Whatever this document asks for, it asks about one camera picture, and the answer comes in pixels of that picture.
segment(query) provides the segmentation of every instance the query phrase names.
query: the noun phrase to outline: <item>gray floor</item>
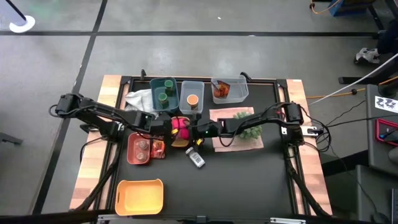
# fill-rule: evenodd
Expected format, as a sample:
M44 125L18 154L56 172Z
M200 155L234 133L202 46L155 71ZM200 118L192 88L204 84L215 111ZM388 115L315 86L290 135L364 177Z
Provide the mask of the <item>gray floor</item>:
M91 31L100 0L15 0L36 18L34 30ZM109 0L101 31L261 31L376 32L369 13L353 17L314 15L308 0ZM317 3L317 9L326 7ZM383 23L391 13L377 3ZM89 37L0 35L0 131L24 139L21 146L0 144L0 215L29 213L39 179L50 156L60 121L47 109L72 89ZM307 96L329 94L339 76L361 77L372 67L352 61L367 37L97 37L80 92L97 99L103 75L231 76L245 71L254 78L302 79ZM328 123L364 100L330 98L310 107L312 116ZM364 105L341 121L365 117ZM71 121L43 212L67 211L86 134ZM333 128L339 156L366 148L365 123ZM333 159L331 152L322 161Z

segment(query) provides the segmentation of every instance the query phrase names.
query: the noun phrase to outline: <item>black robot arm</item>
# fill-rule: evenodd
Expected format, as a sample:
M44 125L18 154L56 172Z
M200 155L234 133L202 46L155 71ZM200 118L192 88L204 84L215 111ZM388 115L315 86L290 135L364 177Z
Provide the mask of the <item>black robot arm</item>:
M55 116L78 118L89 127L98 129L101 135L107 136L108 139L117 139L119 123L141 134L161 136L165 140L173 138L171 117L167 113L156 117L143 111L124 111L73 93L62 95L58 104L54 106L57 114ZM286 121L280 119L277 113L282 108L286 114ZM105 121L100 117L108 118L110 121ZM260 113L240 119L221 118L217 121L199 119L193 123L196 125L188 125L192 140L213 137L233 138L247 128L264 123L277 123L291 133L289 143L303 144L300 129L303 115L300 105L296 103L277 103Z

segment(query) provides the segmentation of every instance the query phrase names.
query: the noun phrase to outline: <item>green plant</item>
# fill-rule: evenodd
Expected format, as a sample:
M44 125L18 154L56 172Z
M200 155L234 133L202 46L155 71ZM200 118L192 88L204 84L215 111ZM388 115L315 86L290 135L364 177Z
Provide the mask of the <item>green plant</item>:
M245 116L249 115L250 113L247 112L238 112L237 114L234 115L234 118L244 118ZM258 139L259 136L261 135L261 132L262 132L261 126L255 126L245 129L241 134L239 134L239 137L241 139L251 139L251 138Z

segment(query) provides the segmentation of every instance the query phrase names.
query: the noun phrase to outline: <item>towel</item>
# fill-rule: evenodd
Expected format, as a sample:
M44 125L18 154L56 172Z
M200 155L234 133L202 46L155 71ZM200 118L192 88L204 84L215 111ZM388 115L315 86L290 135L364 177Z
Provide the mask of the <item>towel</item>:
M128 105L126 110L139 110L157 115L153 108L152 91L151 90L138 90L130 92L125 97Z

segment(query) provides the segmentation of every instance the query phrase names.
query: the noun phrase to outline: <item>green object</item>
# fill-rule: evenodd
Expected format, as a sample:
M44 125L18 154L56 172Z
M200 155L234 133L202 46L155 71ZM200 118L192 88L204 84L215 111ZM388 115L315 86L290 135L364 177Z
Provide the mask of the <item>green object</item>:
M166 80L164 82L164 86L166 86L166 88L173 89L173 81L172 80Z
M159 99L160 105L163 108L166 108L166 107L169 106L169 100L167 99L167 94L166 93L159 94L158 99Z
M167 95L167 101L169 105L164 108L159 101L159 94L166 92L166 86L164 83L170 80L173 82L173 93L172 95ZM180 96L178 94L178 86L177 82L173 77L161 77L161 78L153 78L150 82L150 91L152 92L152 104L153 109L155 111L167 111L167 112L177 112L178 106L180 104Z
M239 119L249 115L251 114L247 112L239 112L236 115L234 115L234 118ZM239 134L239 137L241 139L252 139L252 138L258 139L261 133L262 133L261 126L255 126L245 129L241 134Z
M167 94L167 96L173 96L173 94L174 94L173 81L166 80L164 82L164 86L166 87L165 93Z

